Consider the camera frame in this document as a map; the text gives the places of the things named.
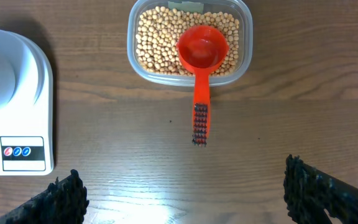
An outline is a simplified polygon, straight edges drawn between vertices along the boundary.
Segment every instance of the black textured object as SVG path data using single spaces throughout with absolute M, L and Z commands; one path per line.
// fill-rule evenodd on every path
M 358 223 L 358 189 L 303 163 L 287 157 L 284 201 L 288 216 L 299 224 L 331 223 L 326 209 L 342 223 Z
M 196 103 L 194 106 L 193 140 L 194 145 L 206 146 L 206 131 L 208 123 L 208 105 Z
M 83 223 L 86 208 L 86 187 L 76 170 L 62 181 L 0 218 L 0 224 L 77 224 Z

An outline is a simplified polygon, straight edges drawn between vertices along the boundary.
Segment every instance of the wooden surface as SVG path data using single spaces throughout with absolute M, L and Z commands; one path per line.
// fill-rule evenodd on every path
M 358 187 L 358 1 L 246 0 L 254 56 L 213 88 L 206 149 L 191 88 L 142 79 L 126 55 L 135 0 L 0 0 L 0 29 L 38 43 L 57 79 L 57 166 L 0 177 L 0 216 L 77 169 L 85 223 L 291 223 L 285 158 Z

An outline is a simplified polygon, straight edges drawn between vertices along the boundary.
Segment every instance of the blue button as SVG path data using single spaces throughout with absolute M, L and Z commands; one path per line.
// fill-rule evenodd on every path
M 20 154 L 22 154 L 21 147 L 16 147 L 15 149 L 13 149 L 13 156 L 19 156 Z
M 31 153 L 31 148 L 30 147 L 25 147 L 24 149 L 23 149 L 23 156 L 28 156 L 28 155 L 30 155 L 30 153 Z

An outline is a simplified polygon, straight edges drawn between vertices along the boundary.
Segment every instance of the red spoon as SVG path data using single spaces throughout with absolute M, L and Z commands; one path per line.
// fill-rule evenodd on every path
M 193 143 L 206 145 L 211 123 L 209 74 L 221 66 L 229 50 L 219 30 L 194 26 L 186 30 L 177 43 L 181 64 L 196 75 L 193 98 Z

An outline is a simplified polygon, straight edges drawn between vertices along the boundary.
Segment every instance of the white scale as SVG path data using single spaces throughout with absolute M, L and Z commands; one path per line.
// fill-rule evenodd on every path
M 0 175 L 47 175 L 53 170 L 49 61 L 31 40 L 3 30 L 0 51 L 16 78 L 10 102 L 0 108 Z

